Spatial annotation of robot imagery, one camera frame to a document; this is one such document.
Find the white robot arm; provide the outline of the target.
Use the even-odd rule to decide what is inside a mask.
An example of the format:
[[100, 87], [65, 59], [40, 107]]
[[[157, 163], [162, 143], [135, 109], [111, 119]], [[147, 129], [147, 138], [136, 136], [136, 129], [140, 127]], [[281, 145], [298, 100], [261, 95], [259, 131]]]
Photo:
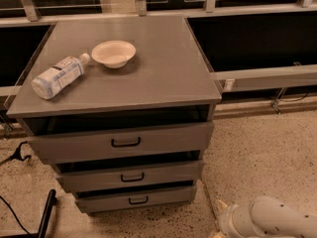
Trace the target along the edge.
[[216, 201], [217, 230], [208, 238], [317, 238], [317, 217], [304, 214], [270, 196], [249, 204]]

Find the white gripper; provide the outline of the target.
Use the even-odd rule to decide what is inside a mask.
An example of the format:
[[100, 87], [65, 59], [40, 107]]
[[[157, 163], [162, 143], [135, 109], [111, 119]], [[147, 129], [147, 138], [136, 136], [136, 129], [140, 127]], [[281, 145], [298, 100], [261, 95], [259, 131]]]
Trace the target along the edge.
[[[226, 238], [247, 238], [252, 234], [252, 221], [246, 206], [228, 206], [220, 199], [216, 200], [216, 206], [219, 211], [223, 211], [218, 217], [218, 227]], [[208, 238], [221, 236], [219, 232], [212, 231]]]

